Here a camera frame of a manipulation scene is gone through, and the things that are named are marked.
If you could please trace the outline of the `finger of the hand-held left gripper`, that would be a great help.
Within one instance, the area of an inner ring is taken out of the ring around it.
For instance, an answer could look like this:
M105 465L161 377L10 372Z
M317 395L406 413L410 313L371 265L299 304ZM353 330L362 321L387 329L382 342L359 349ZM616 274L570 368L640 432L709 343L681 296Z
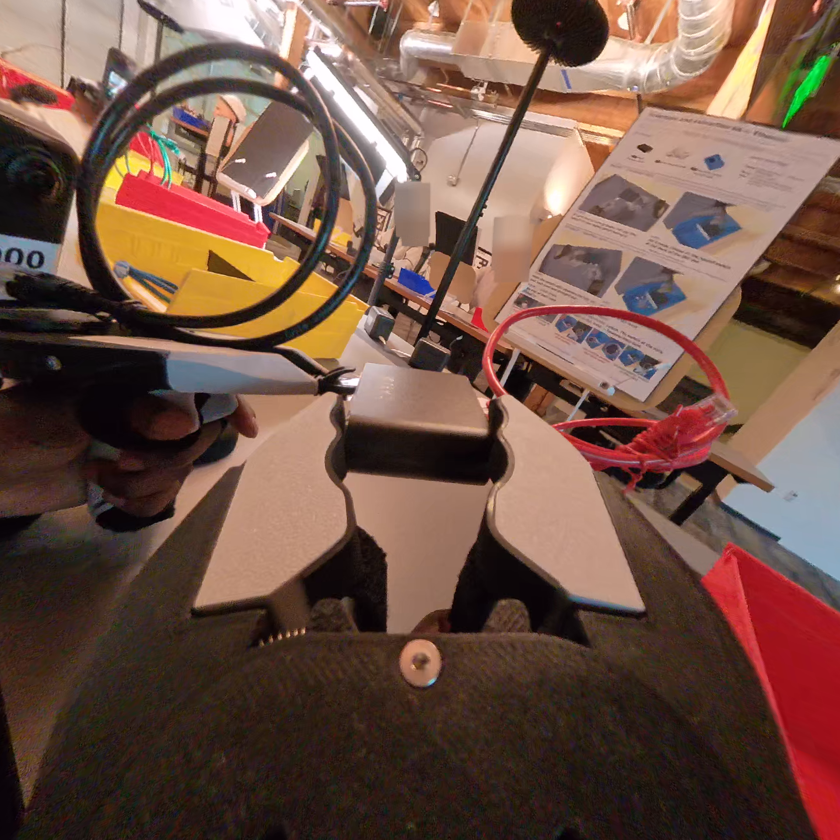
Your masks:
M315 395L319 382L278 353L211 348L169 350L167 388L181 393Z

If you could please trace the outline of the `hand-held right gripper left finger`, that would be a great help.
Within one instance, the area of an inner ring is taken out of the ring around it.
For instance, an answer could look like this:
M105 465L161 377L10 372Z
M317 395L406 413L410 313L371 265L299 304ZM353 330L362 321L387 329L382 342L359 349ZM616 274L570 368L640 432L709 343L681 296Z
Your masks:
M347 544L355 525L334 459L344 404L338 395L319 396L248 457L196 594L196 615L262 609L275 632L305 627L305 579Z

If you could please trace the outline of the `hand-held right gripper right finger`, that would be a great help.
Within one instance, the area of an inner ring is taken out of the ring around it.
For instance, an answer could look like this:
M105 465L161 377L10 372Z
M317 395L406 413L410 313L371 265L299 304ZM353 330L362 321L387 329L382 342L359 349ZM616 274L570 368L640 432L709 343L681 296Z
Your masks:
M558 431L509 395L489 405L500 448L486 524L545 583L582 607L644 614L595 472Z

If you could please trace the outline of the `black ethernet port box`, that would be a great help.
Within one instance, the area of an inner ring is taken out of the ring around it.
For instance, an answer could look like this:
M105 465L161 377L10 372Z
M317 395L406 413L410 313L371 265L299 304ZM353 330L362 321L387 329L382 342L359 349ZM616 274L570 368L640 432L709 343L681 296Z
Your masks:
M490 421L461 374L367 363L347 412L350 472L478 486L490 477Z

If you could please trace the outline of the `red plastic bin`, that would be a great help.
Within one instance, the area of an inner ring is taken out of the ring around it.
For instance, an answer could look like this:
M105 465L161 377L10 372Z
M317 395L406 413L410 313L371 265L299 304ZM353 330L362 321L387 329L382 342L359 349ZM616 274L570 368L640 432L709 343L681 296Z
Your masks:
M759 675L819 838L839 838L839 613L734 543L703 576Z
M244 212L181 185L164 185L148 171L126 174L115 203L261 249L270 235L264 223Z

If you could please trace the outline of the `person's left hand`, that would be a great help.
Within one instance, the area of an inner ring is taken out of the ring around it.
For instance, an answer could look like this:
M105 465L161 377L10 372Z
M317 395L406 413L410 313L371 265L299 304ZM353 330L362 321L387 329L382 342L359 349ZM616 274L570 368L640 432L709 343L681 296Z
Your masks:
M109 458L91 455L79 405L89 417L142 439L141 449L117 447ZM40 516L80 506L90 486L100 489L118 530L137 530L169 518L186 478L229 429L246 438L259 431L242 396L223 419L200 423L194 407L131 386L95 386L83 398L66 389L13 385L1 396L2 539Z

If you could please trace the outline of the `yellow plastic bin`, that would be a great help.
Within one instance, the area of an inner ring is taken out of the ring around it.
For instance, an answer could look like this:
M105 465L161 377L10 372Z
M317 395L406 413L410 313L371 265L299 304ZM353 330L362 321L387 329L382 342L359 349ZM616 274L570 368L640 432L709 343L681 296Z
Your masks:
M134 153L113 166L98 210L98 232L111 266L125 263L132 295L167 314L210 316L246 308L282 287L298 269L289 257L205 233L116 204L126 174L162 168Z

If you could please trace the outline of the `white poster stand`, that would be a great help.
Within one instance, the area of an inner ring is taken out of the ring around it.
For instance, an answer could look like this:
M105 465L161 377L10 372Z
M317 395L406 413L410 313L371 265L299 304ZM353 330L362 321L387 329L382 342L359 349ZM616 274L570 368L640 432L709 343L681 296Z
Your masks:
M628 417L606 395L587 388L579 375L548 358L505 350L496 353L495 361L506 391L543 419Z

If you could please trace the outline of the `small grey block stand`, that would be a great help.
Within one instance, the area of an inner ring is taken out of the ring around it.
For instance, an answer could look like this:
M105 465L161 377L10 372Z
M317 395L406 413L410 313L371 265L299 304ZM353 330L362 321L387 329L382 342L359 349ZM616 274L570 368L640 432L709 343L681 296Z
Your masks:
M385 343L388 340L395 323L393 316L379 306L379 301L385 280L393 277L395 269L394 257L398 245L399 236L394 229L385 252L385 258L378 269L367 300L369 306L363 322L364 332L369 339L378 343Z

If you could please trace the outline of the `grey standing board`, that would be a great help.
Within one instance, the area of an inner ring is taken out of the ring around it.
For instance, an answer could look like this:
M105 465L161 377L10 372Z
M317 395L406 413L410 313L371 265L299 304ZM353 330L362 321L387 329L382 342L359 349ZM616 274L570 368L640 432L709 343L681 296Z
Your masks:
M231 148L217 183L252 204L272 204L309 150L312 124L298 110L271 102Z

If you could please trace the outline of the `long ceiling light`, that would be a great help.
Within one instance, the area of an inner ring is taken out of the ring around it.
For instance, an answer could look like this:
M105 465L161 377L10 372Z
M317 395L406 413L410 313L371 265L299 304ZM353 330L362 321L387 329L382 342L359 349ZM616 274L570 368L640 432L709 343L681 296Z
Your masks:
M304 76L325 96L333 118L354 139L361 139L365 159L376 161L377 195L393 181L417 181L419 174L406 148L393 138L320 48L309 47L304 60Z

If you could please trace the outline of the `instruction poster board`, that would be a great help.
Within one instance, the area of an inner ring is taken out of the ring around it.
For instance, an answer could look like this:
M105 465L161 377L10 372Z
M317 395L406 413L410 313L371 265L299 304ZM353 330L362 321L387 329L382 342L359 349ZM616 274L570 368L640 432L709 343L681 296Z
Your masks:
M646 108L534 258L503 339L640 402L684 355L622 310L693 340L838 160L838 140Z

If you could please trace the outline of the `green lit sign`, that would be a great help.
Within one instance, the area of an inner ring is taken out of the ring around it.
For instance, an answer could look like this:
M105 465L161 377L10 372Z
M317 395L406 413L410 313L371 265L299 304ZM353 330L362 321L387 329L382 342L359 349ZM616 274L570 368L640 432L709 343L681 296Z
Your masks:
M805 74L798 76L798 81L792 89L790 100L782 118L780 127L783 130L787 129L796 114L819 92L837 56L838 50L834 49L814 58L811 64L805 67Z

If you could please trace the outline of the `silver air duct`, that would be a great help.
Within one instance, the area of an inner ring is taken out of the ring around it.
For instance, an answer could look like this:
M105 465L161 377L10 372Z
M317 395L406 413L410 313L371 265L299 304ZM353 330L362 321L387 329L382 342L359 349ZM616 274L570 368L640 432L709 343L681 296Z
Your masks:
M733 1L678 1L676 36L664 43L611 36L601 55L580 67L551 64L544 90L562 94L626 92L643 96L680 87L704 73L729 41ZM488 19L466 16L454 33L421 28L400 41L400 68L406 79L422 62L456 67L474 81L522 87L538 53L515 33L513 23L494 12Z

